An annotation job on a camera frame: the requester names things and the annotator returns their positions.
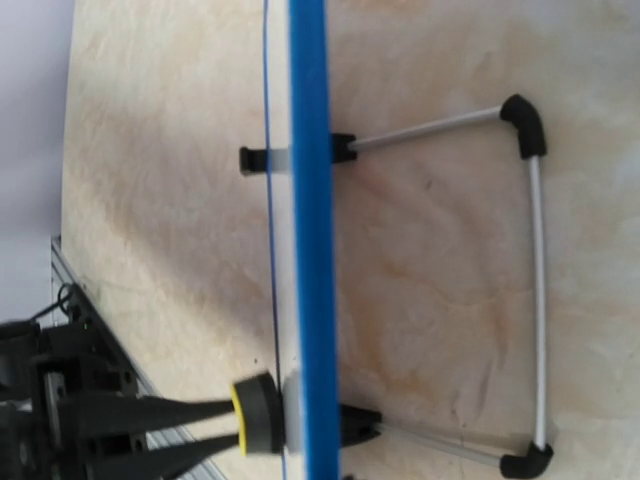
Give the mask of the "blue-framed whiteboard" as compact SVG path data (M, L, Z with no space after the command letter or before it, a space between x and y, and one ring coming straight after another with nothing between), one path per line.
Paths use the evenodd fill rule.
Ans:
M547 145L536 107L521 95L500 106L357 139L330 130L326 5L267 1L262 20L265 145L242 148L244 176L264 176L280 441L286 479L338 479L340 453L390 431L382 416L338 400L332 169L360 153L474 124L503 121L517 134L529 169L535 280L535 423L523 454L496 455L398 428L412 442L536 479L554 452L547 436L547 318L540 161Z

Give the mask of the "yellow whiteboard eraser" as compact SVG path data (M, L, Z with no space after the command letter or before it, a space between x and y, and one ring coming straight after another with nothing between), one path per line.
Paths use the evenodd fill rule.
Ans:
M279 455L285 443L280 393L273 376L264 371L231 386L243 455Z

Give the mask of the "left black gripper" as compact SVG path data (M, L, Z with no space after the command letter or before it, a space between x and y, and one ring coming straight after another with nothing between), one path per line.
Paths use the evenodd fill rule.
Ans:
M69 397L85 391L100 392ZM2 478L175 479L239 444L238 434L227 434L144 451L144 435L133 433L197 423L231 413L234 406L231 400L132 397L137 392L134 367L103 327L2 326ZM59 401L66 434L115 436L63 441L54 431Z

